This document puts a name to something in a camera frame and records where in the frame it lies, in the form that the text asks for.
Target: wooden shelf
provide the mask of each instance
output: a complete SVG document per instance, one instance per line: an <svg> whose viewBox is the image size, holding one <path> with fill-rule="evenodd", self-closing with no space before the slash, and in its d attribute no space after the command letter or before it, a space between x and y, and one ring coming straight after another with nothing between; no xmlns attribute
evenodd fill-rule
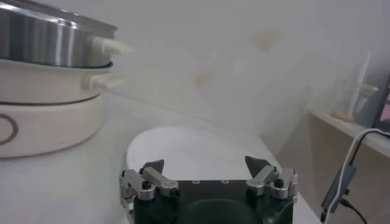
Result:
<svg viewBox="0 0 390 224"><path fill-rule="evenodd" d="M357 134L367 129L366 127L363 127L356 123L348 123L345 121L341 121L318 110L313 110L312 112L313 115L320 120L330 124L331 126L337 128L338 130L341 130L342 132L353 138ZM382 155L390 158L390 139L380 135L367 135L363 143L371 147L372 149L378 151Z"/></svg>

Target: black device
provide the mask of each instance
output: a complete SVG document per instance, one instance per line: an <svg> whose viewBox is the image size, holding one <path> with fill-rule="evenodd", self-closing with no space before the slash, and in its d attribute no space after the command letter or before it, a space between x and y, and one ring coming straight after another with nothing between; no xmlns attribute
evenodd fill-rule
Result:
<svg viewBox="0 0 390 224"><path fill-rule="evenodd" d="M122 205L134 224L292 224L296 171L279 173L249 156L246 164L249 180L170 180L161 174L163 160L147 163L139 173L124 170Z"/></svg>

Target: bolt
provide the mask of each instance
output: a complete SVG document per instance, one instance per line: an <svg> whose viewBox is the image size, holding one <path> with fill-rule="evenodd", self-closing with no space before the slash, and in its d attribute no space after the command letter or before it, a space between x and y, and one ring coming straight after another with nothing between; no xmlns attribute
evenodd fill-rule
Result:
<svg viewBox="0 0 390 224"><path fill-rule="evenodd" d="M275 187L283 187L285 185L285 182L282 179L278 178L274 181L274 185Z"/></svg>
<svg viewBox="0 0 390 224"><path fill-rule="evenodd" d="M149 181L143 181L142 182L142 190L148 190L152 187L151 182Z"/></svg>

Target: white container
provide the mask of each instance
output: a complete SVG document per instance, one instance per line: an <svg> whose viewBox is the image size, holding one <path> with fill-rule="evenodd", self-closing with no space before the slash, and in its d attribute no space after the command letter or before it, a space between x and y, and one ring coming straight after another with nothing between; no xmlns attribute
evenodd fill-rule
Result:
<svg viewBox="0 0 390 224"><path fill-rule="evenodd" d="M65 105L0 105L0 157L51 152L95 133L102 117L101 96Z"/></svg>
<svg viewBox="0 0 390 224"><path fill-rule="evenodd" d="M0 60L0 103L68 103L98 95L91 77L110 68L79 69Z"/></svg>

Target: metal lid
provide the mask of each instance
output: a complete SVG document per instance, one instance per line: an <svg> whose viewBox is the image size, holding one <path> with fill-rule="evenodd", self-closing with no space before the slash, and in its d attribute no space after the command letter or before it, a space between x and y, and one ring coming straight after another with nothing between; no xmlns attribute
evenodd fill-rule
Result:
<svg viewBox="0 0 390 224"><path fill-rule="evenodd" d="M0 0L0 58L72 68L110 64L94 51L94 37L114 38L117 27L27 0Z"/></svg>

